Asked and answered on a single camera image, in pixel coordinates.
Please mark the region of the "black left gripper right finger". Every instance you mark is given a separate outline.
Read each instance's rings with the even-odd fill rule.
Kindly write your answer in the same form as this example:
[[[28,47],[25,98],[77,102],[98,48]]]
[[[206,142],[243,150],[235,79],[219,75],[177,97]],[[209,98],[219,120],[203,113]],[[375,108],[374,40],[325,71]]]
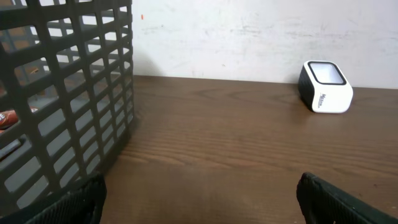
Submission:
[[[297,201],[307,224],[397,224],[394,218],[353,197],[318,176],[304,172]]]

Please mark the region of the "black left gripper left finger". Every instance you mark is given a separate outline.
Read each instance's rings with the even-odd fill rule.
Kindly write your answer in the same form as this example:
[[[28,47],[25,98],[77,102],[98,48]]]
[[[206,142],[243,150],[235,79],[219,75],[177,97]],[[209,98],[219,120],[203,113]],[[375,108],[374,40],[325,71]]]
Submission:
[[[101,221],[107,189],[104,175],[95,172],[25,208],[1,218],[1,224]]]

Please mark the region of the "orange Top chocolate bar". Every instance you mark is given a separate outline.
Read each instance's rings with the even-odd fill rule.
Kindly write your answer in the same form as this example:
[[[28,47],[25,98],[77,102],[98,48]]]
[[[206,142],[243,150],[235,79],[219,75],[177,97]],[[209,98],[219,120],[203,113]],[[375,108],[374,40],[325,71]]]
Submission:
[[[0,130],[4,132],[19,121],[15,110],[7,110],[1,112]]]

